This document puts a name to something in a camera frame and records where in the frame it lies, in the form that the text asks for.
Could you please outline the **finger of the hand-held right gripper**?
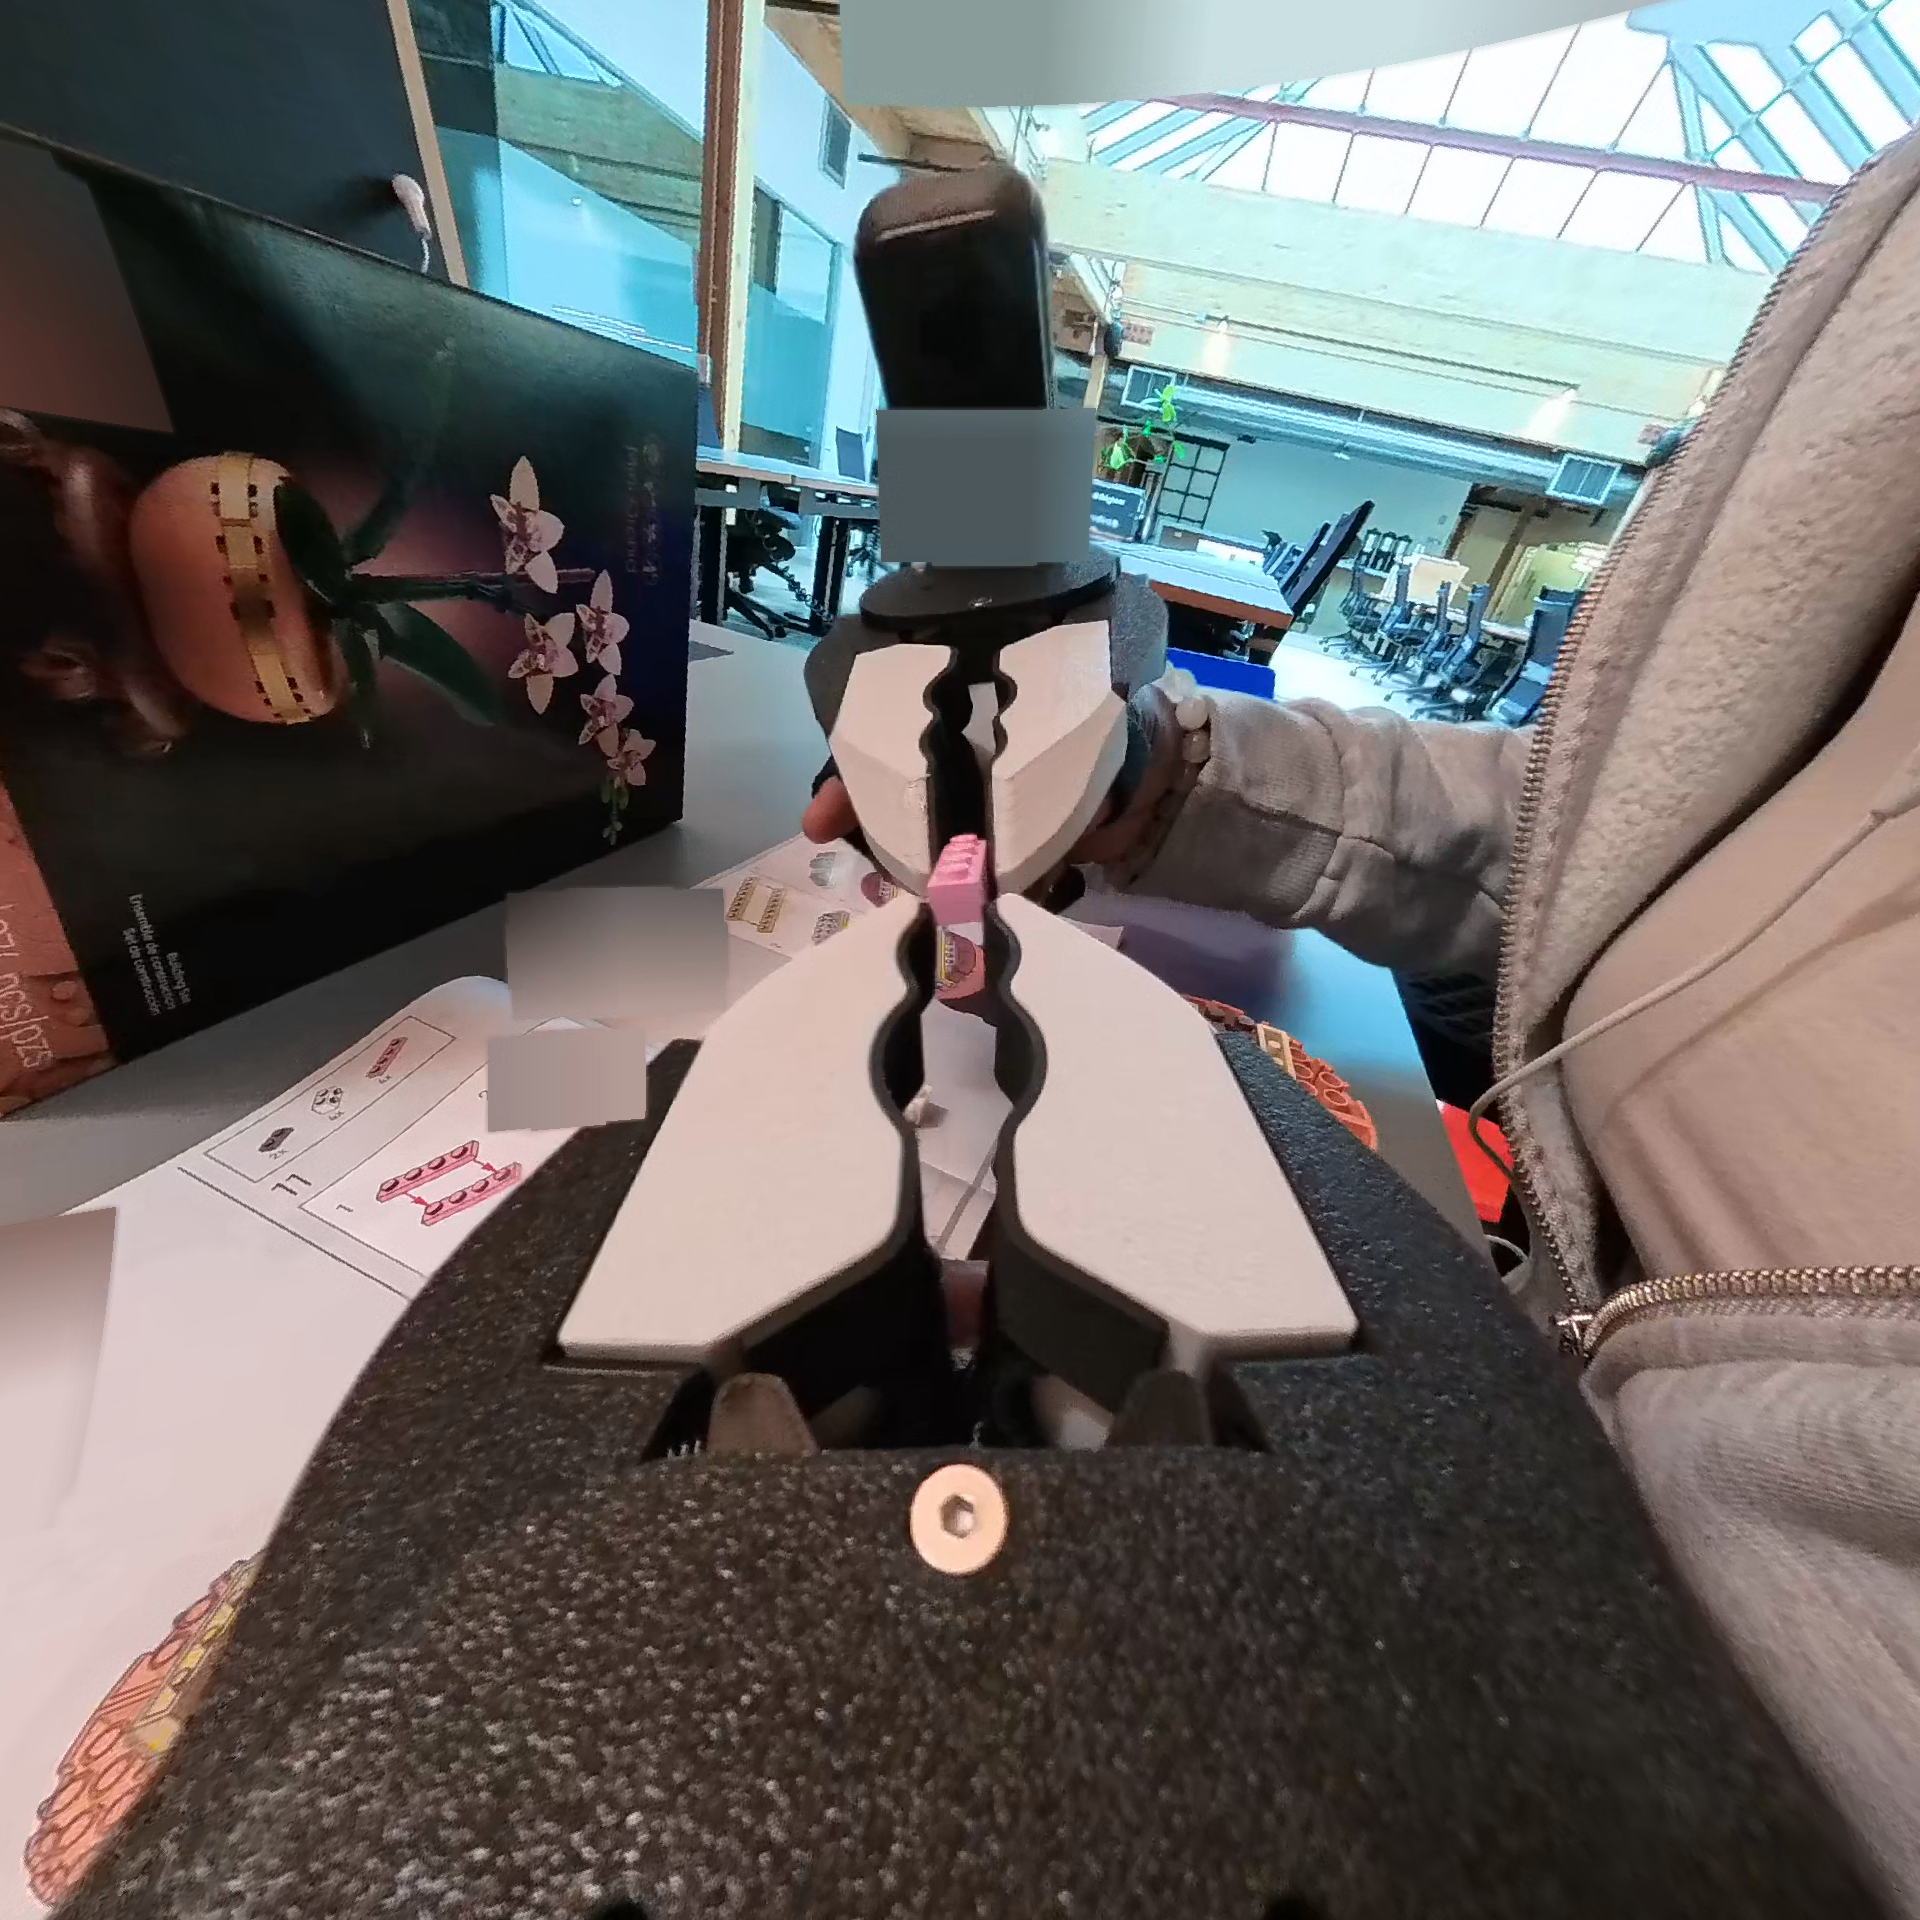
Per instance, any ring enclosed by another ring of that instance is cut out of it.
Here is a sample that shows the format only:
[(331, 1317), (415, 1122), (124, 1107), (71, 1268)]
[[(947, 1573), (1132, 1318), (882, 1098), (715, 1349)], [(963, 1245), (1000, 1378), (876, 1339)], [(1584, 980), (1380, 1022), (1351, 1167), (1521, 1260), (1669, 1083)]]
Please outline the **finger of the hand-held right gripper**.
[(887, 644), (855, 659), (832, 724), (832, 762), (871, 859), (923, 898), (963, 829), (963, 724), (943, 692), (956, 651)]
[(993, 683), (983, 818), (995, 889), (1019, 897), (1092, 825), (1124, 764), (1129, 711), (1114, 687), (1109, 626), (1053, 626), (1004, 644)]

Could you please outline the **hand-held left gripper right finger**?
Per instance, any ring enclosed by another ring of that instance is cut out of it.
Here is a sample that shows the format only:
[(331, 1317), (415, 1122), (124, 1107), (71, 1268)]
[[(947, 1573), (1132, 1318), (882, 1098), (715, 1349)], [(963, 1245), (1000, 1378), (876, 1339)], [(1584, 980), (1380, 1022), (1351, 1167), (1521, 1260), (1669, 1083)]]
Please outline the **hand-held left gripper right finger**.
[(1013, 1101), (1000, 1324), (1036, 1363), (1345, 1354), (1355, 1313), (1188, 1002), (1028, 900), (993, 909)]

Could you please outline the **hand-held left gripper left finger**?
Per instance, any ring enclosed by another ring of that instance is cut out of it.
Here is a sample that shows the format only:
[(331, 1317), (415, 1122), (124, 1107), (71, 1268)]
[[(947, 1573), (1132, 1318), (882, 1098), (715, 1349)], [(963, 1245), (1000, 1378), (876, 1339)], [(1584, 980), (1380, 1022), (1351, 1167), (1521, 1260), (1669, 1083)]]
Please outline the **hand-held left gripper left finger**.
[(717, 1363), (923, 1253), (927, 911), (874, 909), (697, 1047), (562, 1321), (569, 1359)]

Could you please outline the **pink brick plate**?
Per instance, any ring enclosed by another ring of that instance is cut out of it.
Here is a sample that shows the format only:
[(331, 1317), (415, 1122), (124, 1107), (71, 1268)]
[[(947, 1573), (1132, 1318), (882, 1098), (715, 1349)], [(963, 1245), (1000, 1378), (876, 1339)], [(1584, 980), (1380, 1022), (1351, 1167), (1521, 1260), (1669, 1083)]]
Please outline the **pink brick plate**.
[(961, 1002), (981, 993), (985, 961), (981, 940), (993, 898), (993, 858), (972, 831), (956, 834), (928, 876), (928, 911), (940, 931), (936, 994)]

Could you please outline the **round orange lego pot build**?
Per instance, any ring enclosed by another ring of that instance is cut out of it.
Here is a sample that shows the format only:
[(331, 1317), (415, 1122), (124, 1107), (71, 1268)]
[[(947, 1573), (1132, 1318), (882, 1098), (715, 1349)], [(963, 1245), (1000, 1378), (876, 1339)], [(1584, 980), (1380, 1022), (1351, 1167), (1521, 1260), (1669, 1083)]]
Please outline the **round orange lego pot build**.
[(1188, 1006), (1218, 1034), (1235, 1034), (1255, 1043), (1287, 1078), (1313, 1092), (1364, 1147), (1378, 1151), (1378, 1130), (1371, 1113), (1331, 1063), (1313, 1057), (1284, 1029), (1260, 1022), (1228, 1002), (1188, 997)]

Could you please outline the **person's right forearm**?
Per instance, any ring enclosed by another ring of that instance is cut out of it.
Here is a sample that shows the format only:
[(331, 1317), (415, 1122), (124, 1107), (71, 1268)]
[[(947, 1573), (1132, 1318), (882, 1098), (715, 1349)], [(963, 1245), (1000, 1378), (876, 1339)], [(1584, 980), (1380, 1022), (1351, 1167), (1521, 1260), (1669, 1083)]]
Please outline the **person's right forearm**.
[(1533, 727), (1218, 692), (1146, 892), (1313, 927), (1403, 975), (1492, 980)]

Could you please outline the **grey desk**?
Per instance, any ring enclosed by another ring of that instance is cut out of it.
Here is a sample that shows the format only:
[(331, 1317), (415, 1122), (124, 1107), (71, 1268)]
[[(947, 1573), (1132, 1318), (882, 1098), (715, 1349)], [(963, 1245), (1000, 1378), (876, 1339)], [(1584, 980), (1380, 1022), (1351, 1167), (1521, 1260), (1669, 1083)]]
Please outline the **grey desk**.
[[(800, 829), (825, 762), (803, 651), (706, 626), (695, 636), (724, 654), (688, 671), (681, 821), (591, 863), (579, 885), (706, 881)], [(1153, 897), (1090, 894), (1073, 915), (1123, 926), (1124, 954), (1175, 989), (1239, 1006), (1328, 1060), (1371, 1113), (1383, 1162), (1485, 1250), (1389, 974), (1321, 934)], [(266, 1103), (404, 1002), (493, 975), (500, 927), (492, 903), (4, 1119), (2, 1221), (87, 1206)]]

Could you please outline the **wooden office desk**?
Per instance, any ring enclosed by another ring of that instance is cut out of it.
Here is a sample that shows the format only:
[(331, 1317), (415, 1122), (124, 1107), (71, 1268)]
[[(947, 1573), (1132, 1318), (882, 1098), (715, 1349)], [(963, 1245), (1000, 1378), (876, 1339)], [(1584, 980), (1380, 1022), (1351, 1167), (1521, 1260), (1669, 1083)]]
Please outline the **wooden office desk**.
[(1260, 566), (1159, 543), (1111, 543), (1123, 571), (1168, 605), (1168, 644), (1268, 662), (1293, 625), (1282, 588)]

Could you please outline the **person's right hand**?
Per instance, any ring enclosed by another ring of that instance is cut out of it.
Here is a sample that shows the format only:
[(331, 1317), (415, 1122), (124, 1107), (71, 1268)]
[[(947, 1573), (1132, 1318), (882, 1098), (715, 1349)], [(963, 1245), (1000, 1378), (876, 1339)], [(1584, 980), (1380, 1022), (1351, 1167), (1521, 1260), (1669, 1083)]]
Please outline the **person's right hand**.
[(1129, 698), (1124, 751), (1109, 801), (1073, 863), (1129, 887), (1164, 851), (1211, 757), (1213, 707), (1192, 671), (1168, 667)]

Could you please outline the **open building instruction booklet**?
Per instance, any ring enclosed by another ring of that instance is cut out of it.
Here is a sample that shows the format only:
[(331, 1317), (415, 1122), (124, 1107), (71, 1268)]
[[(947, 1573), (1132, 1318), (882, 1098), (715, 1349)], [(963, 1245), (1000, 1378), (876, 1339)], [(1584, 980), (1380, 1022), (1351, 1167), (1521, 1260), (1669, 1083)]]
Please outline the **open building instruction booklet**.
[[(940, 1250), (717, 1363), (569, 1359), (644, 1119), (461, 1130), (402, 1010), (114, 1206), (57, 1525), (4, 1541), (4, 1839), (42, 1915), (1023, 1915), (1098, 1676), (1101, 1461), (978, 1446)], [(1060, 1563), (1048, 1547), (1067, 1547)]]

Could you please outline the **dark building set box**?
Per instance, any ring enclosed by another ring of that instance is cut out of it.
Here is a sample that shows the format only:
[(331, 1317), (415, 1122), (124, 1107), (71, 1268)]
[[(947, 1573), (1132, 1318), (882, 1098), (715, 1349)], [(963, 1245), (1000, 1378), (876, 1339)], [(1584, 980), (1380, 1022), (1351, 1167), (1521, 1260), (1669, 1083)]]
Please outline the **dark building set box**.
[(692, 371), (4, 130), (4, 1116), (681, 815)]

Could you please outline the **black divider panel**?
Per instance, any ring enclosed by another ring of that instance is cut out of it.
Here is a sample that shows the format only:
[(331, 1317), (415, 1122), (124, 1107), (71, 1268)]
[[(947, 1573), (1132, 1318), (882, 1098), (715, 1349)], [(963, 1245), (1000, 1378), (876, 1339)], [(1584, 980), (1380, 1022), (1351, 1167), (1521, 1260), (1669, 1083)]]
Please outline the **black divider panel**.
[(404, 3), (4, 3), (2, 121), (469, 281)]

